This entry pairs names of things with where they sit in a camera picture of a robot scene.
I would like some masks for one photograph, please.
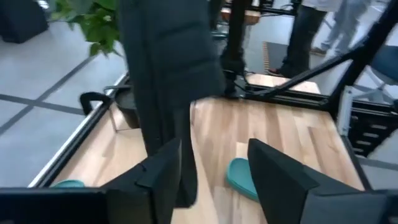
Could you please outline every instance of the black container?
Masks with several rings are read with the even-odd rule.
[[[139,128],[136,102],[131,87],[119,88],[114,96],[116,106],[122,112],[130,128]]]

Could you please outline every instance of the white pants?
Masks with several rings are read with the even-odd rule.
[[[335,53],[337,55],[345,53],[356,33],[358,19],[366,12],[370,3],[371,0],[343,0],[339,10],[335,12],[335,25],[321,44],[321,49],[329,50],[341,36]]]

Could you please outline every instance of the teal shoe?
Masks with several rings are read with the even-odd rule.
[[[51,187],[56,187],[56,188],[85,187],[85,183],[83,183],[80,180],[63,180],[63,181],[60,181],[60,182],[54,184]]]
[[[226,171],[226,181],[237,192],[252,200],[259,201],[247,159],[235,158],[229,163]]]

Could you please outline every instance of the table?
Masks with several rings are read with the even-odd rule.
[[[110,108],[118,129],[128,126],[114,105]],[[147,157],[140,129],[115,132],[107,112],[69,160],[55,182],[65,179],[82,180],[85,185],[99,187],[134,167]],[[198,197],[189,209],[175,209],[172,224],[218,223],[213,199],[200,155],[195,153],[198,172]]]
[[[252,84],[274,86],[284,78],[254,74]],[[315,83],[294,90],[318,93]],[[118,129],[127,128],[122,114],[110,106]],[[331,116],[327,112],[250,100],[206,98],[191,105],[192,145],[198,171],[198,198],[189,209],[175,209],[173,224],[266,223],[257,202],[235,192],[225,181],[235,157],[247,157],[248,140],[258,138],[304,164],[363,190]],[[100,186],[146,157],[140,129],[115,132],[109,112],[63,167],[55,181],[79,179]]]
[[[252,84],[274,86],[286,81],[251,75]],[[319,93],[316,83],[304,82],[294,90]],[[265,223],[257,202],[238,194],[225,181],[226,168],[235,157],[247,158],[250,138],[281,150],[304,164],[352,187],[364,187],[327,112],[249,100],[208,98],[191,108],[191,122],[219,223]]]

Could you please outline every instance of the gray tile floor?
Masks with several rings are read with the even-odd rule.
[[[275,0],[276,7],[289,0]],[[380,15],[380,7],[371,7],[361,18],[355,41],[367,33]],[[333,24],[331,15],[326,21]],[[251,27],[245,57],[248,67],[263,72],[262,42],[287,45],[292,18],[264,17]],[[314,44],[327,36],[330,28],[323,24]],[[398,45],[394,30],[387,44]],[[64,23],[51,23],[50,29],[24,44],[0,41],[0,187],[26,186],[53,156],[83,119],[78,96],[84,91],[101,91],[125,71],[122,58],[98,56],[87,60],[88,44],[78,29],[71,31]],[[312,66],[324,59],[313,58]],[[314,81],[322,93],[329,93],[348,64],[340,65]],[[376,86],[364,74],[358,83]],[[388,88],[398,97],[398,89]],[[373,159],[398,163],[394,145],[398,134],[391,137],[372,155]],[[398,172],[365,167],[373,186],[398,187],[398,181],[386,181]]]
[[[0,41],[0,187],[27,186],[84,119],[78,96],[125,71],[116,55],[88,59],[81,32],[62,22],[23,44]]]

